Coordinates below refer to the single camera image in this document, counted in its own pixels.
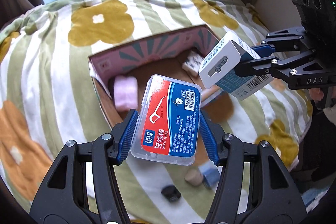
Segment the right hand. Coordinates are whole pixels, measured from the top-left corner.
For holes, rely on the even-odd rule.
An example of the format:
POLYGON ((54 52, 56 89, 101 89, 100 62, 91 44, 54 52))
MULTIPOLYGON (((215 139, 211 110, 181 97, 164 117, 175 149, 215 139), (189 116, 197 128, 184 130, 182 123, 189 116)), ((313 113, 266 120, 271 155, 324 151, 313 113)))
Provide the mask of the right hand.
POLYGON ((327 103, 327 92, 329 88, 322 90, 320 88, 309 89, 309 95, 311 99, 314 101, 315 106, 318 110, 321 110, 326 118, 335 125, 335 86, 332 88, 332 94, 330 97, 330 105, 326 106, 327 103))

